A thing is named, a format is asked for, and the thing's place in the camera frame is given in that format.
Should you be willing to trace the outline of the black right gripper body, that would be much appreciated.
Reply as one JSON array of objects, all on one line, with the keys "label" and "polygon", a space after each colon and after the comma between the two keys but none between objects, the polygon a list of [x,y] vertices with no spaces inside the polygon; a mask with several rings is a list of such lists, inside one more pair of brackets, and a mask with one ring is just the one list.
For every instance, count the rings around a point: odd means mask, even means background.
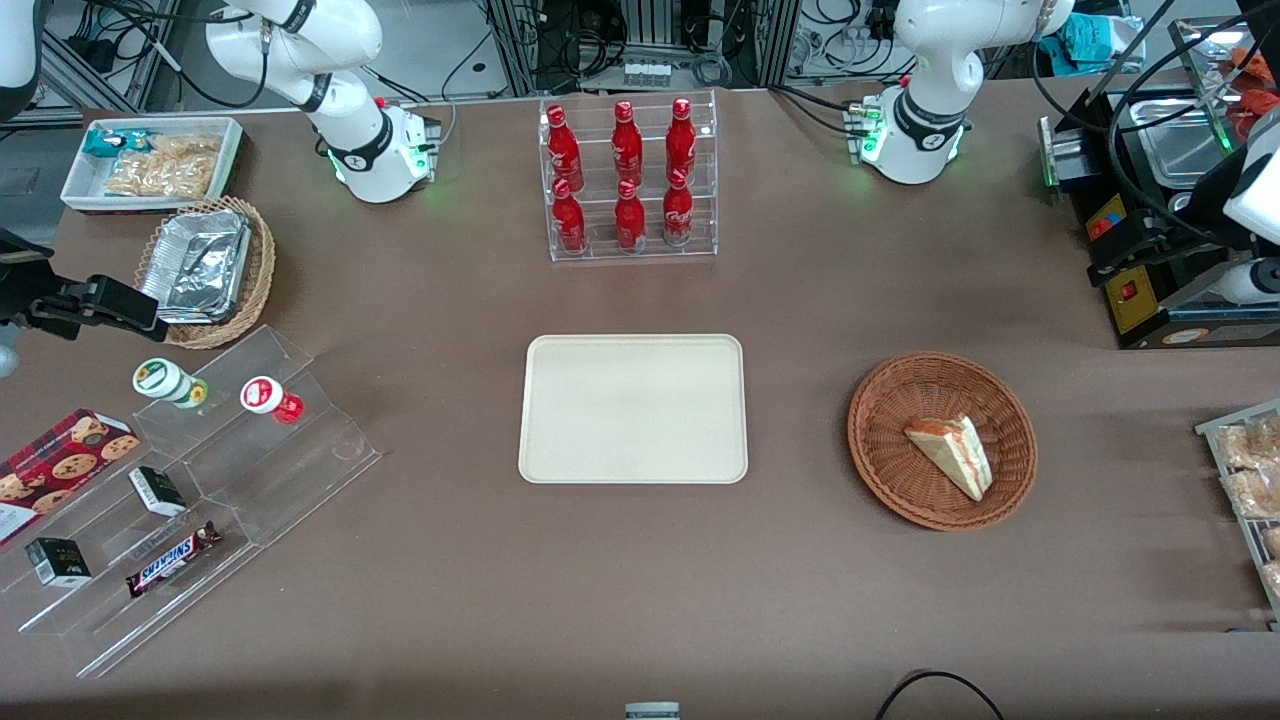
[{"label": "black right gripper body", "polygon": [[59,275],[51,266],[54,251],[1,228],[1,322],[20,324],[33,304],[59,293]]}]

